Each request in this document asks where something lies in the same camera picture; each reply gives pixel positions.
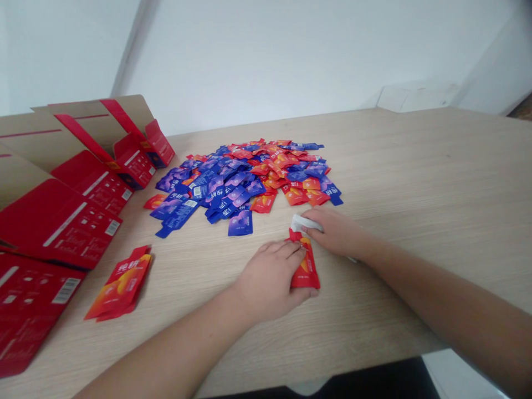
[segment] cardboard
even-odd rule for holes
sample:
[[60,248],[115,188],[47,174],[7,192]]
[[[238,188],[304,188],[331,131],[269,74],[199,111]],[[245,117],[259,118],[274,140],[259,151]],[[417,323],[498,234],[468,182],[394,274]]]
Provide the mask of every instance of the cardboard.
[[0,144],[0,249],[94,269],[122,220]]
[[85,273],[0,253],[0,378],[23,372]]
[[142,95],[52,104],[33,110],[71,115],[104,148],[115,142],[109,140],[117,132],[127,132],[140,143],[156,168],[167,167],[175,155]]
[[118,215],[132,191],[53,115],[0,117],[0,143]]

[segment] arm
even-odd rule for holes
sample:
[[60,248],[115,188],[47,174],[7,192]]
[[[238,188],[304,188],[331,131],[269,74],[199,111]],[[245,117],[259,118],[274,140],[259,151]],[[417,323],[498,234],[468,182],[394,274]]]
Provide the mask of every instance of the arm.
[[369,265],[425,323],[512,397],[532,396],[532,316],[485,289],[362,230],[324,207],[307,234]]
[[300,243],[263,245],[238,280],[124,356],[75,398],[188,398],[252,326],[277,319],[318,292],[290,290]]

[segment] barcode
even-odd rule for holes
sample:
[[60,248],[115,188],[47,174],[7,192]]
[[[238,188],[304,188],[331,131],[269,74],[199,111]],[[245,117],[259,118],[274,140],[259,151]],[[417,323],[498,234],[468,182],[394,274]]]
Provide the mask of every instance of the barcode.
[[52,303],[60,305],[67,303],[80,281],[80,279],[74,278],[66,279],[65,283],[63,284],[55,298],[52,300]]
[[131,190],[126,190],[126,191],[124,191],[124,194],[122,194],[122,199],[123,199],[124,201],[129,200],[129,197],[131,197],[131,194],[133,194],[133,193],[131,192]]
[[109,227],[107,227],[107,230],[105,231],[105,234],[110,235],[111,237],[115,235],[116,230],[120,226],[120,222],[118,221],[112,221]]

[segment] person's left hand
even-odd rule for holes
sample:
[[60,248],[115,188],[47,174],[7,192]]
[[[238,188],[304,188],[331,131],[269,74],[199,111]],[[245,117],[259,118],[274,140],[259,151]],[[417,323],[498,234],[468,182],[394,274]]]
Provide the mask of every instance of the person's left hand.
[[233,284],[255,323],[284,316],[311,296],[315,288],[290,288],[306,249],[299,241],[269,242],[259,248]]

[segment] hand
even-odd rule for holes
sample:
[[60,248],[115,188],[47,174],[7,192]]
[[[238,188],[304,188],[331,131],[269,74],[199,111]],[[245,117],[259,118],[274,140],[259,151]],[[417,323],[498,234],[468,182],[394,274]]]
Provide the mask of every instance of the hand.
[[323,233],[317,229],[303,228],[312,239],[330,252],[366,262],[367,255],[375,248],[378,238],[363,230],[355,221],[332,209],[316,206],[301,216],[323,227]]
[[311,296],[314,288],[290,289],[290,281],[306,249],[291,241],[270,242],[259,248],[232,286],[245,301],[255,323],[284,316]]

